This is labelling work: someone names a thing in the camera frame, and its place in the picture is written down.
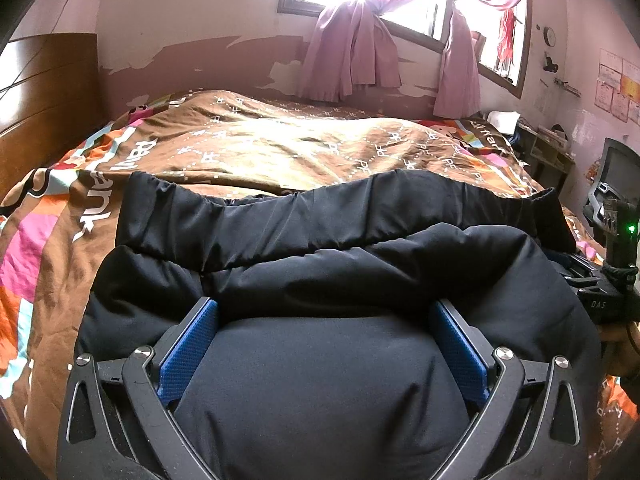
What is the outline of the person right hand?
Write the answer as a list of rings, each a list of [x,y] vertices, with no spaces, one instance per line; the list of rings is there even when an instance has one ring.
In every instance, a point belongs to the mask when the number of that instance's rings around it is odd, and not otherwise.
[[[639,374],[639,325],[599,326],[602,344],[605,344],[604,368],[612,376],[634,377]]]

